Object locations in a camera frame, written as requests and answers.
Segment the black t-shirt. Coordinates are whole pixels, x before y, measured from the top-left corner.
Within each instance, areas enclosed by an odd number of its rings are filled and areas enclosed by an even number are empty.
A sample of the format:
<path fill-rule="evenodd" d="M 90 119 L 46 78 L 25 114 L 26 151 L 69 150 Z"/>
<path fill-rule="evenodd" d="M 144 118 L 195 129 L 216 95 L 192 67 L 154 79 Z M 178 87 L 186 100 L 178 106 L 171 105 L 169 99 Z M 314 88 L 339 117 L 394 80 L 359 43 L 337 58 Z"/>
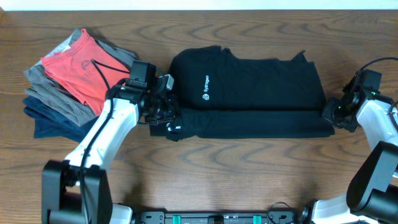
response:
<path fill-rule="evenodd" d="M 240 59 L 230 49 L 187 49 L 169 67 L 179 116 L 150 127 L 171 141 L 199 138 L 327 138 L 326 98 L 313 62 Z"/>

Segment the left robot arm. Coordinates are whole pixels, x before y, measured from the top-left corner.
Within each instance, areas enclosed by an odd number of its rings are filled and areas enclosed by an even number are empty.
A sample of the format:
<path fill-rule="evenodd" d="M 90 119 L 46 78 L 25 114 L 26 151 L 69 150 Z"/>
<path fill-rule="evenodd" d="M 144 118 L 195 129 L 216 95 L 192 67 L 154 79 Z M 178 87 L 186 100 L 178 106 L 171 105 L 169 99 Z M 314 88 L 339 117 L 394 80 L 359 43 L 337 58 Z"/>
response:
<path fill-rule="evenodd" d="M 134 223 L 134 210 L 113 203 L 107 173 L 124 138 L 143 119 L 147 125 L 176 118 L 168 92 L 171 75 L 148 62 L 132 63 L 128 77 L 106 90 L 104 108 L 82 142 L 63 161 L 42 170 L 42 223 Z"/>

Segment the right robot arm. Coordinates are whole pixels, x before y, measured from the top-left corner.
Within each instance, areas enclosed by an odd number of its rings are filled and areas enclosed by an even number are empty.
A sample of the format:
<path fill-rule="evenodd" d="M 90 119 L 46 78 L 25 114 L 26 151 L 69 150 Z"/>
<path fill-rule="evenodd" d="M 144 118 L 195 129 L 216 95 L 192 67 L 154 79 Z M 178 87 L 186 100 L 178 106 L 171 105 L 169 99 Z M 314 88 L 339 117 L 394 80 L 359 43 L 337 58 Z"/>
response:
<path fill-rule="evenodd" d="M 397 102 L 380 94 L 381 77 L 358 70 L 343 97 L 330 98 L 322 111 L 337 128 L 361 127 L 371 153 L 345 194 L 314 203 L 310 223 L 397 223 Z"/>

